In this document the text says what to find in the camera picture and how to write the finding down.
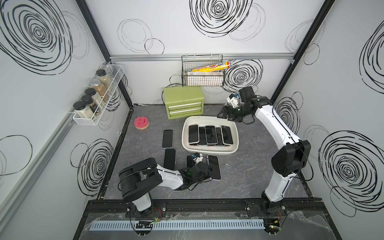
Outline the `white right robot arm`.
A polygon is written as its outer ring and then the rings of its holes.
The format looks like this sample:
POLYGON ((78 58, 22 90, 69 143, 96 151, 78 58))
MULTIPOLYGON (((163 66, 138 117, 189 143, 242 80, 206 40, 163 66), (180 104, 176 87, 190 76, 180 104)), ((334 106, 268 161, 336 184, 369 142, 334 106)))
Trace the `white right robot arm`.
POLYGON ((230 94, 217 117, 242 123, 248 115, 263 123, 278 147, 271 160, 274 172, 260 203, 262 213, 271 215, 282 208, 288 186, 307 165, 311 144, 289 129, 270 99, 256 96, 251 87, 242 88, 238 94, 230 94))

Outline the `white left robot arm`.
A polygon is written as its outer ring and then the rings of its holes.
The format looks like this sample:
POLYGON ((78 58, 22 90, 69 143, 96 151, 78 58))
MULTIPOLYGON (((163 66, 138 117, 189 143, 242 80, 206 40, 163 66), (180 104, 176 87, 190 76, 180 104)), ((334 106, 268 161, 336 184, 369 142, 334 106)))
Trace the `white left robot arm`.
POLYGON ((126 204, 144 212, 152 207, 150 191, 156 187, 184 191, 212 179, 213 168, 204 162, 191 168, 169 170, 157 164, 155 158, 148 158, 120 170, 118 190, 126 204))

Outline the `white plastic storage box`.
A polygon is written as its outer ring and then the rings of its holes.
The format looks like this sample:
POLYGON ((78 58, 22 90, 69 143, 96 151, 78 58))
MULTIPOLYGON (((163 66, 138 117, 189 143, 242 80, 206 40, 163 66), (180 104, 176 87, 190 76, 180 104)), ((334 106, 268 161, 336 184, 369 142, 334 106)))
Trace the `white plastic storage box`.
POLYGON ((182 145, 190 153, 228 156, 238 150, 239 143, 234 122, 210 116, 192 116, 185 120, 182 145))

